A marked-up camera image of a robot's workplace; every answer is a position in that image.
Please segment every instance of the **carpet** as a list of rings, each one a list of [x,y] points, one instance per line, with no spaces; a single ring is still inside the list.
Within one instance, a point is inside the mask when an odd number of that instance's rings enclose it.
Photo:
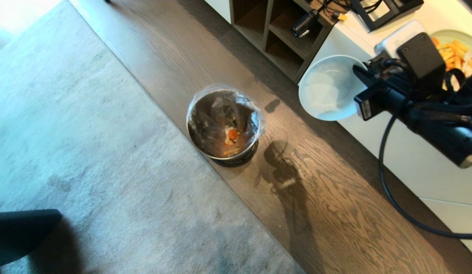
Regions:
[[[0,273],[304,273],[66,1],[0,51],[0,212],[46,208]]]

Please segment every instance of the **black chair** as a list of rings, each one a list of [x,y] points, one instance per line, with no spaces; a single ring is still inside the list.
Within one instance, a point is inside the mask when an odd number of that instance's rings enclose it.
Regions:
[[[32,252],[61,219],[56,209],[0,213],[0,266]]]

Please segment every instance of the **metal trash can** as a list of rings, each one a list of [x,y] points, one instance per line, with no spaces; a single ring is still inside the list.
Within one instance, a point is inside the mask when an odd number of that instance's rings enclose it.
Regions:
[[[249,96],[214,84],[194,95],[187,111],[187,130],[201,153],[219,165],[236,167],[255,155],[265,118]]]

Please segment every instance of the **rug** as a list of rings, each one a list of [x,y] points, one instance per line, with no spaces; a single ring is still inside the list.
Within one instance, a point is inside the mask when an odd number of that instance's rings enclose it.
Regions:
[[[65,1],[0,51],[0,212],[47,208],[0,273],[303,273]]]

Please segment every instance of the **plastic bag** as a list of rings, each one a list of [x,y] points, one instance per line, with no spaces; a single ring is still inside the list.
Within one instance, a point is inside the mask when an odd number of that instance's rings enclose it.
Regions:
[[[264,133],[265,118],[257,103],[240,90],[213,84],[197,92],[187,111],[194,145],[212,158],[230,158],[254,144]],[[234,129],[238,137],[231,140]]]

